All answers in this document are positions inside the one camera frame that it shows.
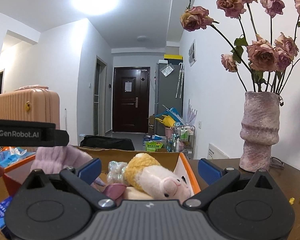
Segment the iridescent plastic bag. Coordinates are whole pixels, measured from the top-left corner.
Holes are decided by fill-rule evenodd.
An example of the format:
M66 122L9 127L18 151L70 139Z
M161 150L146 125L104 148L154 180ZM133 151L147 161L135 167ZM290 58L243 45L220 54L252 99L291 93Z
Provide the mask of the iridescent plastic bag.
M108 174L107 174L107 182L108 184L124 184L128 185L127 180L125 179L125 169L128 163L126 162L118 162L118 161L110 161L108 164Z

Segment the pink satin bow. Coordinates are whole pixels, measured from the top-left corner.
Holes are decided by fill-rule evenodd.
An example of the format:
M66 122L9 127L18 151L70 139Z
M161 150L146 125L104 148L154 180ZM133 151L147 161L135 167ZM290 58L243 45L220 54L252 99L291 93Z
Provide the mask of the pink satin bow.
M100 177L97 177L91 186L112 199L117 206L123 201L126 185L121 183L106 184Z

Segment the fluffy lilac sock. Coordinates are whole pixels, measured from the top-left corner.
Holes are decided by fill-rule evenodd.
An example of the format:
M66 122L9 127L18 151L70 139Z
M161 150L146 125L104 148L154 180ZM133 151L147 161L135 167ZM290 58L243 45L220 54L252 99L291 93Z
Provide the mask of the fluffy lilac sock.
M91 161L92 157L74 146L37 148L30 171L41 169L45 174L58 174L66 167L78 168Z

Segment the yellow white plush toy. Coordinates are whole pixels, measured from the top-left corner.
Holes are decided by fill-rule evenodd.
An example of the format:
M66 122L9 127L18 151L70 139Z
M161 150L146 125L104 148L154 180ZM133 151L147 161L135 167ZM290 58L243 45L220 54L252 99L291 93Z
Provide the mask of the yellow white plush toy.
M136 154L123 173L125 181L154 200L178 200L191 197L191 189L182 178L160 165L147 153Z

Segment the blue tissue pack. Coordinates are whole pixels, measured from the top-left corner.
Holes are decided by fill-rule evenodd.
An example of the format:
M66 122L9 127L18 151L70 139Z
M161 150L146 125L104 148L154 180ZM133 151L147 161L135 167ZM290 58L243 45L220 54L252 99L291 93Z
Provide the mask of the blue tissue pack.
M28 152L19 147L9 147L4 151L0 151L0 166L6 168L33 155L35 155L35 152Z

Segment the black floor bag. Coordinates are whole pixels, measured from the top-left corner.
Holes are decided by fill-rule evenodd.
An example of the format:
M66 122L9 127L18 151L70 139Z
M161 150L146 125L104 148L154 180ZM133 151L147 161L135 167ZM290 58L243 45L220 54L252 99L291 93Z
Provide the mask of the black floor bag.
M80 142L81 147L115 149L134 151L135 147L131 139L102 137L98 135L86 135Z

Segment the red orange cardboard box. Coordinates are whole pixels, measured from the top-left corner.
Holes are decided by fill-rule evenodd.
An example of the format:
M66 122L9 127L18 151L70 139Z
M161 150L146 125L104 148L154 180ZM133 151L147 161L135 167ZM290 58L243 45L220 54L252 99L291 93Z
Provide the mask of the red orange cardboard box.
M115 149L87 148L78 147L79 150L86 152L92 158L99 158L102 163L101 179L106 179L108 173L108 164L110 161L130 162L130 160L140 151L124 151ZM163 167L171 170L177 176L182 178L191 189L191 195L197 194L200 191L196 176L189 164L189 161L182 153L173 152L149 152L149 155L154 157ZM30 174L30 168L35 159L35 155L19 161L7 168L3 180L10 196L16 194L26 177Z

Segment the pink ribbed suitcase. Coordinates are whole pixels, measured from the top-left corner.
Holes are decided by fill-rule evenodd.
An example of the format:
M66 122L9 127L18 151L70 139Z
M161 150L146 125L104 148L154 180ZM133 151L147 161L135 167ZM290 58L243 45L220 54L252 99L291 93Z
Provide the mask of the pink ribbed suitcase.
M47 122L60 129L59 95L43 86L0 94L0 120Z

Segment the white sponge block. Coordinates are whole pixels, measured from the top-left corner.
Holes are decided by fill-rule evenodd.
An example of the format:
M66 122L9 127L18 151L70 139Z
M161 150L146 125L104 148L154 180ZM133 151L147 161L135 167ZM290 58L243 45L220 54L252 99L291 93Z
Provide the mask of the white sponge block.
M123 198L125 200L152 200L153 199L148 194L141 192L132 186L126 187L123 193Z

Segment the eyeglasses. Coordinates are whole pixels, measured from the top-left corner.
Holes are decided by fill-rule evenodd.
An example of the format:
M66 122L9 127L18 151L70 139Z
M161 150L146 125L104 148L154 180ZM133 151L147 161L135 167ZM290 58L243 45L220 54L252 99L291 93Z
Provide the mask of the eyeglasses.
M277 157L270 158L270 166L274 168L284 169L285 163Z

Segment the textured pink vase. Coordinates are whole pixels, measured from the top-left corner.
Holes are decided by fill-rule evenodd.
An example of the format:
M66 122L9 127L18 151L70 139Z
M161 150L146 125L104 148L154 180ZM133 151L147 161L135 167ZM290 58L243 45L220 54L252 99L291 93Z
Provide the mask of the textured pink vase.
M272 92L246 92L240 137L244 140L241 169L270 167L271 147L279 142L280 100Z

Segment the blue yellow bags pile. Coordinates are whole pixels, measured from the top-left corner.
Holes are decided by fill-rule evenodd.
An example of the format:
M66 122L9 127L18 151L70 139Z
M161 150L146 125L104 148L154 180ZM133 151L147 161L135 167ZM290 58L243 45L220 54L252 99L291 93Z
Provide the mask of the blue yellow bags pile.
M173 127L175 123L179 125L186 124L179 112L174 107L166 108L164 113L155 116L155 120L163 124L165 127Z

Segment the blue white small box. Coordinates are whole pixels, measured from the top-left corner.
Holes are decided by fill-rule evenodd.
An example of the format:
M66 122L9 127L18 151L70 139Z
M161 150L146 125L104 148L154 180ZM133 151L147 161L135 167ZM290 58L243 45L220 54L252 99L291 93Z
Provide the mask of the blue white small box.
M5 212L8 206L10 205L12 199L13 197L9 196L8 198L0 202L0 230L5 227L5 220L4 220Z

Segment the dark brown door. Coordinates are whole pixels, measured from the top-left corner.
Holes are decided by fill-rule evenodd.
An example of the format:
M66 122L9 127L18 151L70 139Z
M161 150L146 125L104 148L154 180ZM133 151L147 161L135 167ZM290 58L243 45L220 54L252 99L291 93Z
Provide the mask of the dark brown door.
M114 69L112 129L114 132L146 133L149 117L149 67Z

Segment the grey refrigerator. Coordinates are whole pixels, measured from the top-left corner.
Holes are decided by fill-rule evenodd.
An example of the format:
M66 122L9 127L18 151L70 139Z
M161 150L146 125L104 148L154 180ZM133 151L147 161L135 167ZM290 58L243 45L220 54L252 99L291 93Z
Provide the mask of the grey refrigerator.
M177 84L179 80L179 70L182 61L175 59L168 59L168 64L172 64L174 70L165 76L162 70L168 64L158 63L155 70L155 104L154 115L161 118L161 114L166 111L166 108L174 107L181 116L183 115L183 98L176 98Z

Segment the dried pink roses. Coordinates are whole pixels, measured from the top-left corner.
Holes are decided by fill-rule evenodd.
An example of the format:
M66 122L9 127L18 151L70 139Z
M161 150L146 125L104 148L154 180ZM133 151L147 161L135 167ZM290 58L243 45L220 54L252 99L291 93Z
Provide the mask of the dried pink roses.
M231 50L221 55L224 69L230 73L239 73L239 65L245 66L251 76L253 92L271 92L280 95L297 63L300 62L299 48L296 44L300 28L300 0L294 0L297 21L293 36L280 33L274 37L273 23L269 24L270 38L263 38L256 29L251 5L259 4L270 21L275 16L282 16L286 7L283 0L217 0L217 9L225 17L239 22L241 35L230 41L217 27L208 9L188 3L180 17L182 28L188 32L214 29Z

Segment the yellow box on refrigerator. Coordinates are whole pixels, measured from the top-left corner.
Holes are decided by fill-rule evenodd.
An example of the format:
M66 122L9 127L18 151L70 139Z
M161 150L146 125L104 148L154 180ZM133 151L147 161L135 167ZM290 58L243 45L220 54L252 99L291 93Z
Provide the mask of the yellow box on refrigerator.
M181 55L171 55L171 54L165 54L164 55L165 60L183 60L183 56Z

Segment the white card against wall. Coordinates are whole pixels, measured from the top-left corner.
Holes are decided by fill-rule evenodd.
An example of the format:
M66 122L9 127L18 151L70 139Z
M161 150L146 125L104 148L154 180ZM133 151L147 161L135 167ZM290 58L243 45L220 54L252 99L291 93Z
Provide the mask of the white card against wall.
M207 159L229 159L229 156L218 149L215 145L209 144Z

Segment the wall electrical panel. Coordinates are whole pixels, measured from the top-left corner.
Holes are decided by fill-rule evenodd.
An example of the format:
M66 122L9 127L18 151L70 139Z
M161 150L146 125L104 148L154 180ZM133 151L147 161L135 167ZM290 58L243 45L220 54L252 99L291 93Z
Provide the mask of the wall electrical panel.
M196 41L195 40L193 40L193 42L189 47L188 55L189 55L189 64L190 66L192 66L196 62Z

